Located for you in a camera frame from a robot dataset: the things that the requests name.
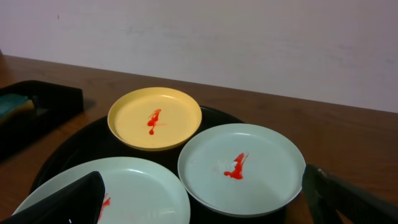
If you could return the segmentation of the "black rectangular sponge tray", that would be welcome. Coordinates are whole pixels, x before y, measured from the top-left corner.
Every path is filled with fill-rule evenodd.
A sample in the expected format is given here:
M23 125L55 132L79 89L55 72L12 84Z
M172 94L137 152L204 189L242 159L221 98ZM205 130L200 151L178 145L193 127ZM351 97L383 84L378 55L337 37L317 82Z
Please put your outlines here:
M2 161L83 111L83 91L79 88L28 80L1 88L1 96L9 93L28 96L35 113L1 124Z

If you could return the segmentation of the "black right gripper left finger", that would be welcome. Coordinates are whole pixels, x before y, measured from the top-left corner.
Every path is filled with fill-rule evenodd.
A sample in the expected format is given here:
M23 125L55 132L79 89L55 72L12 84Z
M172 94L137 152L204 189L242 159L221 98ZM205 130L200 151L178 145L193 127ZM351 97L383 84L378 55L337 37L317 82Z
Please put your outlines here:
M93 171L1 224L97 224L104 195L102 176Z

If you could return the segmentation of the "yellow plastic plate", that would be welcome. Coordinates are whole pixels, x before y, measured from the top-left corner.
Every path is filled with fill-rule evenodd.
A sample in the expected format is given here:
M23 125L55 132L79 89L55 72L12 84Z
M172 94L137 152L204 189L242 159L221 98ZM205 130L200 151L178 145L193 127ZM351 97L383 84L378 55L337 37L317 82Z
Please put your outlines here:
M188 94L166 87L134 90L114 102L108 128L125 145L164 151L187 141L202 121L199 104Z

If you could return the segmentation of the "round black tray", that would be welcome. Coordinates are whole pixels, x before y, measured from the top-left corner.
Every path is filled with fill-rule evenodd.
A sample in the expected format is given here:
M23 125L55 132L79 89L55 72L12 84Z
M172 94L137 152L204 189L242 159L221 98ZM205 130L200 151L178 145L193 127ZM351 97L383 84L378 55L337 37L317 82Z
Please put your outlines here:
M177 160L183 144L159 152L146 152L133 149L113 136L108 128L107 117L98 119L85 126L61 144L45 161L37 174L30 191L40 187L57 174L79 164L106 157L138 157L154 161L177 174ZM250 224L283 224L286 208L268 215L252 218L237 218L216 213L189 197L191 205L191 223L250 223Z

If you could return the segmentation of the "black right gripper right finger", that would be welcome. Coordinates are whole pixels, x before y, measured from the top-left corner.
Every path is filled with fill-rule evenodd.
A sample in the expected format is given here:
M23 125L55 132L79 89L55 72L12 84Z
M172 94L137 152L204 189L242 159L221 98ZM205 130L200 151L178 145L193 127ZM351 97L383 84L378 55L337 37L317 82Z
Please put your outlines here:
M341 223L339 213L353 223L397 224L397 206L307 164L302 191L316 224Z

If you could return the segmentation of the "green yellow sponge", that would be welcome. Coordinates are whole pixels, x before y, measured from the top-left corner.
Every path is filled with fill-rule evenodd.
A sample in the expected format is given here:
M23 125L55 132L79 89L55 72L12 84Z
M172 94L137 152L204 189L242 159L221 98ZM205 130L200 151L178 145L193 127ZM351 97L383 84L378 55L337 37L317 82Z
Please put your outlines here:
M17 116L31 113L35 113L35 105L28 96L14 93L1 96L1 124Z

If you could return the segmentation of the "light green plate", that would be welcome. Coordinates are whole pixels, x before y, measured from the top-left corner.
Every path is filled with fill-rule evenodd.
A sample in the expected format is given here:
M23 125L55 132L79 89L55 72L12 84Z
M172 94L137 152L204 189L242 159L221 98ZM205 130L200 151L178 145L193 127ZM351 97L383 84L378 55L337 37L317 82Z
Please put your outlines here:
M98 159L63 171L35 189L16 212L93 171L105 187L99 224L189 224L190 202L181 181L164 166L136 157Z
M177 162L187 192L210 210L260 217L281 209L302 190L305 160L285 136L254 124L233 123L200 132Z

